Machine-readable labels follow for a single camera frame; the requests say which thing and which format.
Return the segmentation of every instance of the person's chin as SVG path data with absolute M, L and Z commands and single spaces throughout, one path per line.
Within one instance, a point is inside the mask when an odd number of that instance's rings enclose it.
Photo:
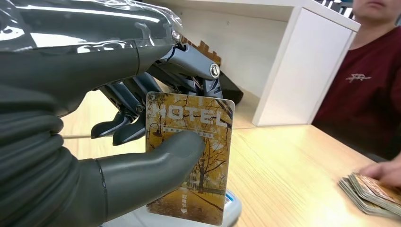
M 366 9 L 358 14 L 359 18 L 370 19 L 370 20 L 383 20 L 385 18 L 384 13 L 381 10 Z

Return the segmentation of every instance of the person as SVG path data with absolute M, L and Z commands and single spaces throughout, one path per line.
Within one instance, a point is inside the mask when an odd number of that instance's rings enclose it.
M 401 125 L 401 1 L 354 0 L 353 13 L 360 30 L 313 125 L 368 157 L 391 160 L 401 151 L 389 147 Z M 361 173 L 401 186 L 401 156 Z

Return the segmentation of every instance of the card deck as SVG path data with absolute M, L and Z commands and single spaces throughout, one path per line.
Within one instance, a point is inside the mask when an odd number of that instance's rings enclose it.
M 360 209 L 362 212 L 368 215 L 382 216 L 386 218 L 396 218 L 397 215 L 371 203 L 365 199 L 358 196 L 356 190 L 352 186 L 351 181 L 348 178 L 342 178 L 339 181 L 340 188 L 347 194 L 347 196 L 352 200 L 352 202 Z
M 357 173 L 342 178 L 338 185 L 366 214 L 389 218 L 401 217 L 401 192 Z
M 221 225 L 234 103 L 225 99 L 150 92 L 146 104 L 147 152 L 182 130 L 198 133 L 206 144 L 202 157 L 185 182 L 177 190 L 148 204 L 148 211 Z

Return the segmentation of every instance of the stack of cards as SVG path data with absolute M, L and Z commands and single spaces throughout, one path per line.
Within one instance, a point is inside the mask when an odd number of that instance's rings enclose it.
M 338 185 L 365 214 L 400 218 L 401 191 L 389 188 L 379 181 L 353 173 L 342 178 Z

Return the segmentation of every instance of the plastic wrap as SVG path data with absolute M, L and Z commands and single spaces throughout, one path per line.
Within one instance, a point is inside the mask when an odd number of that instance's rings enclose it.
M 181 33 L 171 10 L 133 0 L 0 0 L 0 52 L 174 45 Z

